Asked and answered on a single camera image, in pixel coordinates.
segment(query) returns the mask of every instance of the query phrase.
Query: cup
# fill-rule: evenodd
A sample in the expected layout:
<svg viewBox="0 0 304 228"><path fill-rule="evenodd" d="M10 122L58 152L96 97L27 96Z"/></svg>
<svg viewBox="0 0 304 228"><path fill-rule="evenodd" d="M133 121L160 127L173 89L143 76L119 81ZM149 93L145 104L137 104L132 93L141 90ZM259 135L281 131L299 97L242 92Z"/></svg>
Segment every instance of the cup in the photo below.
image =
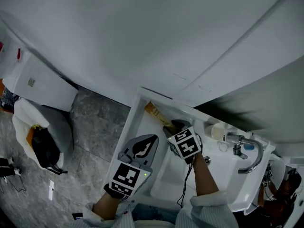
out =
<svg viewBox="0 0 304 228"><path fill-rule="evenodd" d="M214 125L208 126L205 129L205 135L215 140L223 140L224 134L225 128L221 123L216 123Z"/></svg>

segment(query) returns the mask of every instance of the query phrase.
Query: faucet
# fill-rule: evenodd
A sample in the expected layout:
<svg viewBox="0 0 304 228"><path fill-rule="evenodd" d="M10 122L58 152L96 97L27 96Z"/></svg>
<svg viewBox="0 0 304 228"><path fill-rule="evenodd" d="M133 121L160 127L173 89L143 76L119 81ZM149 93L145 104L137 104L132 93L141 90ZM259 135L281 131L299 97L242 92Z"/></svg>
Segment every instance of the faucet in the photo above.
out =
<svg viewBox="0 0 304 228"><path fill-rule="evenodd" d="M238 170L239 174L248 174L250 172L252 172L261 162L262 158L263 158L263 146L259 141L253 140L253 139L247 139L242 135L236 135L236 134L232 134L232 133L227 133L226 135L226 141L228 143L234 143L234 147L233 147L233 154L239 156L240 158L242 158L243 160L247 159L248 156L242 153L241 150L241 144L251 144L257 147L258 153L257 153L257 158L256 160L253 162L253 164L251 166L248 166L247 168L241 168Z"/></svg>

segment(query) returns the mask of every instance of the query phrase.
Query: sink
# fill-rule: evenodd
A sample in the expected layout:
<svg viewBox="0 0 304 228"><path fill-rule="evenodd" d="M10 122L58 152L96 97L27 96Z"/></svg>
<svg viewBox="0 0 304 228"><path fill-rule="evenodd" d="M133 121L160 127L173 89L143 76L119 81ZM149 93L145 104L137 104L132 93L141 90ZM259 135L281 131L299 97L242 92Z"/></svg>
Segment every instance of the sink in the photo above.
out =
<svg viewBox="0 0 304 228"><path fill-rule="evenodd" d="M208 168L219 190L227 193L229 208L233 212L248 209L262 181L271 152L275 149L274 145L258 136L252 136L250 133L234 128L238 134L246 138L253 138L264 146L263 159L258 167L249 174L238 174L238 169L248 167L255 161L257 150L246 151L242 147L242 153L248 156L246 160L233 155L232 148L222 152L219 149L218 142L204 134L204 125L214 124L219 122L218 120L143 88L137 91L137 96L115 149L111 166L113 160L117 159L118 153L131 138L144 134L156 134L159 137L159 145L151 165L153 173L136 194L129 199L164 209L180 209L177 200L182 195L188 166L184 160L170 151L167 139L162 131L162 125L144 111L145 105L150 100L169 119L182 119L192 124L195 132L202 138L204 157L208 156L211 159ZM103 185L109 182L108 174ZM192 196L196 196L193 171L187 181L184 198L185 207L190 206Z"/></svg>

